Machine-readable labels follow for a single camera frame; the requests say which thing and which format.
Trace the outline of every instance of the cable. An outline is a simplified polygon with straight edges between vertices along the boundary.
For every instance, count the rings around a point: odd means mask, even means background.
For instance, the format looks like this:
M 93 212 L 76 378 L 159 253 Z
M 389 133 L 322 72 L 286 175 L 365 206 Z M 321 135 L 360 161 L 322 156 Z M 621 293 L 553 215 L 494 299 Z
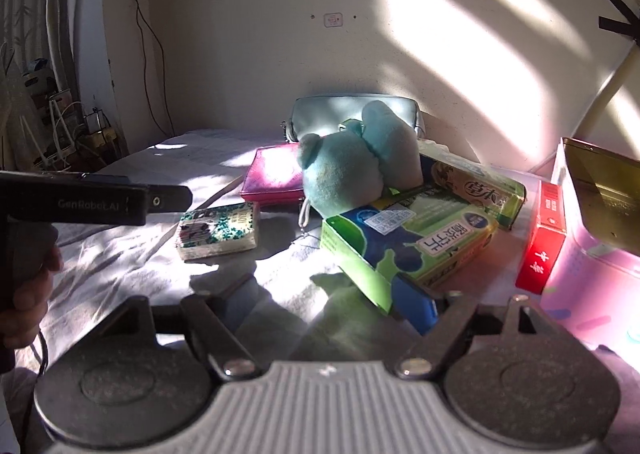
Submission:
M 43 376 L 44 372 L 49 367 L 49 348 L 47 348 L 47 341 L 44 339 L 44 335 L 42 331 L 38 331 L 38 339 L 40 339 L 40 348 L 42 349 L 42 359 L 40 360 L 40 369 L 38 370 L 38 376 L 36 380 Z M 29 398 L 29 403 L 27 404 L 27 408 L 24 411 L 24 416 L 22 417 L 22 434 L 20 434 L 20 452 L 27 452 L 27 433 L 29 431 L 29 421 L 31 420 L 31 412 L 33 411 L 33 393 L 31 393 L 31 398 Z
M 53 126 L 53 130 L 56 130 L 56 127 L 58 127 L 58 122 L 60 122 L 60 120 L 62 120 L 62 117 L 65 116 L 66 110 L 68 110 L 71 106 L 75 105 L 75 104 L 79 104 L 82 106 L 82 103 L 79 100 L 76 100 L 74 102 L 71 102 L 71 104 L 69 104 L 66 108 L 64 108 L 62 110 L 62 113 L 60 113 L 60 118 L 58 120 L 56 120 L 56 124 Z
M 162 129 L 162 127 L 160 127 L 160 124 L 158 124 L 158 121 L 156 121 L 156 117 L 154 116 L 154 113 L 151 109 L 151 101 L 149 100 L 149 92 L 148 92 L 148 88 L 146 85 L 146 49 L 145 49 L 145 34 L 144 31 L 142 30 L 142 27 L 140 26 L 140 21 L 138 19 L 138 16 L 140 16 L 140 18 L 142 19 L 143 23 L 146 25 L 146 27 L 149 29 L 149 31 L 151 32 L 151 34 L 153 35 L 153 37 L 155 38 L 155 40 L 158 42 L 158 46 L 160 47 L 160 52 L 162 55 L 162 97 L 164 99 L 164 110 L 166 111 L 166 116 L 169 120 L 169 125 L 171 126 L 171 132 L 173 134 L 173 136 L 176 136 L 175 133 L 175 128 L 174 128 L 174 121 L 171 118 L 171 114 L 169 113 L 169 106 L 167 104 L 166 101 L 166 61 L 164 58 L 164 46 L 162 46 L 162 43 L 160 42 L 160 39 L 158 39 L 158 36 L 156 35 L 155 31 L 153 30 L 153 28 L 151 28 L 151 25 L 149 25 L 148 21 L 146 20 L 144 14 L 142 13 L 142 9 L 140 8 L 140 1 L 138 0 L 134 0 L 136 2 L 136 25 L 138 26 L 138 30 L 140 31 L 140 39 L 142 40 L 142 57 L 143 57 L 143 69 L 144 69 L 144 85 L 145 85 L 145 95 L 146 95 L 146 105 L 149 108 L 149 113 L 151 113 L 151 118 L 153 118 L 153 121 L 156 123 L 156 126 L 158 127 L 158 129 L 160 129 L 161 133 L 167 137 L 168 135 L 164 132 L 164 130 Z
M 82 142 L 80 142 L 78 139 L 76 139 L 75 144 L 76 146 L 82 147 L 82 149 L 86 149 L 87 151 L 89 151 L 89 153 L 91 153 L 92 155 L 94 155 L 94 157 L 100 160 L 100 163 L 102 164 L 103 167 L 107 167 L 107 162 L 105 162 L 104 159 L 98 153 L 96 153 L 92 148 L 82 144 Z
M 106 113 L 103 111 L 102 112 L 102 116 L 104 117 L 104 120 L 107 122 L 107 126 L 108 127 L 113 127 L 111 125 L 111 122 L 109 120 L 109 117 L 106 115 Z M 111 142 L 111 146 L 113 148 L 114 153 L 116 153 L 116 158 L 118 160 L 120 160 L 122 158 L 122 152 L 120 150 L 120 143 L 118 143 L 118 145 L 115 144 L 115 142 L 113 140 L 109 140 Z
M 49 114 L 51 115 L 51 126 L 53 127 L 53 144 L 56 147 L 56 153 L 58 155 L 58 158 L 60 160 L 62 160 L 62 167 L 65 167 L 67 165 L 69 165 L 68 163 L 66 163 L 65 157 L 63 157 L 62 155 L 62 148 L 60 148 L 60 140 L 58 138 L 58 131 L 56 130 L 56 120 L 55 120 L 55 115 L 53 113 L 53 105 L 56 102 L 54 100 L 50 100 L 49 101 Z
M 76 137 L 76 139 L 74 140 L 74 145 L 76 146 L 76 153 L 77 153 L 77 154 L 78 154 L 78 156 L 81 158 L 81 160 L 82 160 L 82 161 L 84 161 L 84 164 L 85 164 L 86 166 L 88 166 L 88 167 L 89 167 L 89 169 L 91 169 L 91 170 L 95 173 L 95 170 L 96 170 L 96 169 L 95 169 L 95 167 L 94 167 L 91 163 L 89 163 L 89 160 L 87 160 L 87 159 L 84 157 L 84 155 L 80 152 L 80 146 L 78 145 L 78 144 L 79 144 L 78 139 L 79 139 L 79 136 L 78 136 L 78 137 Z
M 31 131 L 31 127 L 29 126 L 29 123 L 24 118 L 24 115 L 22 115 L 20 117 L 20 128 L 22 129 L 22 137 L 26 140 L 27 139 L 27 134 L 24 132 L 24 128 L 25 127 L 27 128 L 27 131 L 29 132 L 29 135 L 31 137 L 31 141 L 33 142 L 33 145 L 35 145 L 36 149 L 38 150 L 38 154 L 40 155 L 40 158 L 42 159 L 42 164 L 45 167 L 49 167 L 49 160 L 47 160 L 47 158 L 44 156 L 44 153 L 42 152 L 42 149 L 38 145 L 38 141 L 36 140 L 36 137 L 33 136 L 33 131 Z

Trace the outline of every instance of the black cable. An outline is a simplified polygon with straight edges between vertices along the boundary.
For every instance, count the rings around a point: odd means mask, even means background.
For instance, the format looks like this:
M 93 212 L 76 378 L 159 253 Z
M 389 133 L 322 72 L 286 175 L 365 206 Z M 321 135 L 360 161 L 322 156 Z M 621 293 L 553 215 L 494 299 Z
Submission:
M 40 369 L 38 370 L 38 378 L 43 376 L 44 372 L 49 367 L 49 348 L 47 348 L 47 341 L 44 339 L 44 335 L 42 331 L 38 331 L 38 339 L 40 339 L 40 348 L 42 349 L 42 359 L 40 360 Z M 20 452 L 27 452 L 27 433 L 29 430 L 29 421 L 31 420 L 31 413 L 33 411 L 33 400 L 34 393 L 31 393 L 31 397 L 29 398 L 29 403 L 27 404 L 27 408 L 24 411 L 24 416 L 22 417 L 22 434 L 20 434 Z
M 104 117 L 104 119 L 106 120 L 106 122 L 107 122 L 107 126 L 109 126 L 109 127 L 113 127 L 113 126 L 111 125 L 111 122 L 110 122 L 110 120 L 109 120 L 109 117 L 107 116 L 107 114 L 106 114 L 104 111 L 102 112 L 102 116 L 103 116 L 103 117 Z M 118 160 L 120 160 L 120 159 L 122 158 L 122 152 L 120 151 L 120 144 L 116 145 L 116 144 L 115 144 L 115 142 L 114 142 L 113 140 L 110 140 L 110 142 L 111 142 L 111 145 L 113 146 L 113 151 L 116 153 L 116 158 L 117 158 Z
M 91 163 L 89 163 L 89 160 L 87 160 L 86 158 L 84 158 L 84 155 L 80 152 L 80 146 L 78 145 L 78 140 L 80 139 L 80 135 L 78 135 L 76 137 L 76 140 L 74 140 L 74 145 L 76 147 L 76 153 L 78 154 L 78 156 L 80 157 L 80 159 L 82 161 L 84 161 L 84 164 L 91 169 L 91 172 L 95 173 L 95 167 L 92 166 Z
M 145 34 L 144 34 L 143 30 L 142 30 L 142 27 L 140 26 L 140 21 L 138 19 L 138 16 L 140 16 L 140 18 L 142 19 L 143 23 L 149 29 L 149 31 L 153 35 L 154 39 L 158 42 L 158 46 L 160 47 L 160 52 L 161 52 L 161 55 L 162 55 L 162 98 L 164 100 L 164 110 L 166 111 L 166 116 L 167 116 L 167 118 L 169 120 L 169 125 L 171 126 L 171 132 L 172 132 L 173 136 L 175 137 L 176 133 L 175 133 L 175 128 L 174 128 L 174 121 L 171 118 L 171 113 L 169 113 L 169 106 L 168 106 L 167 101 L 166 101 L 166 61 L 165 61 L 165 58 L 164 58 L 164 46 L 162 46 L 162 43 L 160 42 L 160 39 L 158 39 L 158 36 L 156 35 L 155 31 L 153 30 L 153 28 L 151 28 L 151 25 L 149 25 L 149 23 L 146 20 L 144 14 L 142 13 L 142 9 L 140 8 L 140 1 L 138 1 L 138 0 L 134 0 L 134 1 L 136 2 L 136 25 L 138 26 L 138 30 L 140 31 L 140 38 L 142 40 L 142 56 L 143 56 L 143 62 L 144 62 L 144 84 L 145 84 L 146 104 L 148 105 L 149 112 L 151 113 L 151 118 L 153 118 L 154 122 L 156 123 L 156 126 L 158 126 L 158 129 L 160 129 L 162 134 L 166 137 L 167 134 L 164 132 L 162 127 L 160 127 L 160 125 L 158 124 L 158 121 L 156 121 L 156 118 L 155 118 L 155 116 L 153 114 L 153 111 L 151 110 L 151 102 L 149 100 L 149 93 L 148 93 L 148 89 L 147 89 L 147 86 L 146 86 Z

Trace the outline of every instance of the small patterned book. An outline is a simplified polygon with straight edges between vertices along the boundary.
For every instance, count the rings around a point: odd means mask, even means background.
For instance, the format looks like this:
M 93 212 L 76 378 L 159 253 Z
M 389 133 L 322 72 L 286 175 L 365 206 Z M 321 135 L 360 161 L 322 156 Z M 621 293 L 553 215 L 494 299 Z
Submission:
M 258 244 L 255 203 L 238 203 L 185 212 L 178 224 L 176 247 L 184 260 L 254 249 Z

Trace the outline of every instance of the pink wallet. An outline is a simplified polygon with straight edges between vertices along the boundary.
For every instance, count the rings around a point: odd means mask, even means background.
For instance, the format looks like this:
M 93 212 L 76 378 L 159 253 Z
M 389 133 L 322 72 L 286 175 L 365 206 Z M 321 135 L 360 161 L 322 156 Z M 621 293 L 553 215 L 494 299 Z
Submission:
M 298 143 L 259 147 L 246 173 L 240 196 L 261 205 L 297 203 L 305 197 Z

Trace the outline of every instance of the white wall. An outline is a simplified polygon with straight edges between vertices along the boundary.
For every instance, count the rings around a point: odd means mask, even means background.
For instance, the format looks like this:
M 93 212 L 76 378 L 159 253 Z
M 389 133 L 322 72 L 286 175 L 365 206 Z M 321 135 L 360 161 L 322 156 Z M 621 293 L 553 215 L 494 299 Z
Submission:
M 608 0 L 150 0 L 150 10 L 178 132 L 273 129 L 300 96 L 385 92 L 415 98 L 452 150 L 517 169 L 574 129 L 628 46 L 598 29 L 598 15 L 620 17 Z M 342 28 L 323 26 L 329 12 Z M 637 116 L 634 94 L 626 116 Z M 616 116 L 595 143 L 640 157 Z
M 148 18 L 148 0 L 139 1 Z M 69 16 L 85 113 L 94 107 L 104 110 L 131 153 L 164 140 L 166 136 L 155 125 L 146 103 L 134 0 L 69 0 Z M 169 135 L 152 38 L 146 27 L 144 30 L 151 107 Z
M 149 21 L 148 0 L 139 1 L 142 13 Z M 146 102 L 143 48 L 140 30 L 136 25 L 136 3 L 134 0 L 102 0 L 102 12 L 113 92 L 124 138 L 129 151 L 133 153 L 172 136 L 160 94 L 154 43 L 151 33 L 139 17 L 145 36 L 146 86 L 158 125 L 154 122 Z
M 111 87 L 111 72 L 104 37 L 102 0 L 68 0 L 72 51 L 84 112 L 102 109 L 122 135 L 122 124 Z

